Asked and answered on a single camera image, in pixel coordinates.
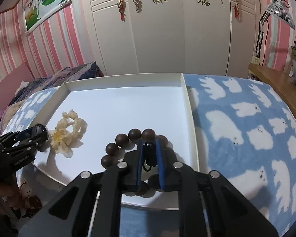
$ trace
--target picture frame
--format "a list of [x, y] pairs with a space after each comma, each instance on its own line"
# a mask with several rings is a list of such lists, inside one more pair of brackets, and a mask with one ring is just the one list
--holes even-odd
[[29, 0], [23, 8], [25, 33], [28, 36], [43, 21], [70, 4], [71, 0]]

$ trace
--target wooden desk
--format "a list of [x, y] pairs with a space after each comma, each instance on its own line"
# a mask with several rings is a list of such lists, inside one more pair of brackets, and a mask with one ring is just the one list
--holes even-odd
[[296, 85], [288, 74], [264, 66], [249, 64], [249, 73], [269, 84], [285, 101], [296, 118]]

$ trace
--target bride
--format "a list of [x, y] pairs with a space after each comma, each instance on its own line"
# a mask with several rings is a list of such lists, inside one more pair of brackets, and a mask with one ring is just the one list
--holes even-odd
[[37, 18], [41, 19], [42, 17], [44, 17], [47, 13], [49, 13], [52, 9], [59, 5], [61, 1], [62, 0], [55, 0], [49, 5], [43, 5], [42, 0], [36, 0], [35, 6], [37, 9]]

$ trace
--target lamp shade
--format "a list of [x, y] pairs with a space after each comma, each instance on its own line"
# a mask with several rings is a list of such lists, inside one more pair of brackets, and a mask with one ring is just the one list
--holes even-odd
[[292, 29], [295, 30], [295, 23], [289, 11], [285, 7], [285, 3], [281, 0], [276, 0], [268, 4], [265, 8], [265, 11], [273, 16], [277, 17], [281, 21], [285, 22]]

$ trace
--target wardrobe door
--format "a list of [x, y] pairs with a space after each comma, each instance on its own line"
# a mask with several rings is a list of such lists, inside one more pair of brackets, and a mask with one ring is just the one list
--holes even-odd
[[90, 0], [93, 21], [107, 75], [138, 73], [128, 0], [125, 20], [117, 0]]
[[184, 72], [182, 0], [128, 2], [139, 72]]
[[234, 16], [235, 0], [231, 5], [231, 43], [227, 76], [248, 77], [248, 65], [255, 50], [256, 35], [259, 31], [260, 1], [239, 0], [240, 17]]
[[185, 73], [225, 75], [230, 47], [229, 0], [183, 0]]

